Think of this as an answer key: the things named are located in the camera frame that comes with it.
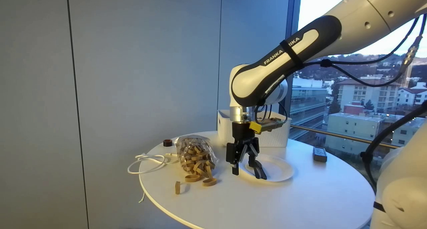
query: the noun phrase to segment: black remote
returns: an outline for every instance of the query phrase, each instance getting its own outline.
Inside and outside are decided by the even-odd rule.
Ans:
[[[326,162],[326,150],[323,147],[313,147],[313,159],[316,162]]]

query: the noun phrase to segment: white container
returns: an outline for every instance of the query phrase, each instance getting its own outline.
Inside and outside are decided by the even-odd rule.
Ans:
[[[271,112],[272,118],[280,118],[285,120],[285,116],[276,112]],[[286,147],[288,143],[289,128],[291,124],[291,118],[279,128],[273,129],[271,132],[262,132],[261,135],[255,134],[259,138],[260,147]],[[235,142],[232,135],[232,123],[230,121],[230,110],[218,110],[218,137],[220,143],[226,146],[228,142]]]

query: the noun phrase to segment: white cord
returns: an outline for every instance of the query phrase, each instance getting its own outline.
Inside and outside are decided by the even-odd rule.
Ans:
[[[165,156],[177,156],[177,155],[173,154],[173,153],[166,153]],[[143,174],[143,173],[148,173],[148,172],[155,171],[155,170],[163,167],[166,164],[174,164],[174,163],[178,162],[178,160],[166,162],[166,157],[165,156],[163,156],[163,155],[148,155],[148,154],[145,154],[145,153],[142,153],[141,155],[135,156],[136,161],[134,161],[131,165],[128,166],[128,173],[129,174]],[[155,162],[158,162],[160,164],[157,165],[157,166],[155,166],[154,168],[149,169],[149,170],[143,170],[143,171],[137,171],[137,172],[134,172],[134,171],[130,170],[131,166],[135,165],[138,162],[142,162],[142,161],[145,161],[145,160],[155,161]]]

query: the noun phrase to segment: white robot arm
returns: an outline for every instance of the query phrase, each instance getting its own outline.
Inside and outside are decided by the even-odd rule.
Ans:
[[[250,154],[255,172],[261,168],[254,159],[259,153],[258,141],[248,124],[256,120],[256,108],[284,98],[285,79],[304,62],[354,53],[426,13],[427,0],[342,0],[258,62],[233,68],[229,91],[235,143],[227,145],[226,158],[233,173],[238,174],[238,162],[244,153]],[[382,210],[374,209],[372,229],[427,229],[426,133],[424,124],[382,172],[375,199]]]

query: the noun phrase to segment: white round table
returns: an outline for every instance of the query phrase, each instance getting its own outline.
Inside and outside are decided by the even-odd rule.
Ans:
[[[217,132],[195,133],[218,143]],[[220,162],[213,171],[218,183],[201,181],[181,186],[186,172],[178,163],[140,175],[146,196],[170,217],[191,228],[360,229],[370,220],[375,199],[367,180],[341,159],[328,154],[326,163],[313,161],[313,146],[289,140],[287,148],[261,147],[260,153],[278,156],[294,169],[284,182],[259,182],[241,170],[232,174],[226,149],[214,146]],[[159,144],[148,154],[176,153]],[[140,170],[154,167],[143,161]]]

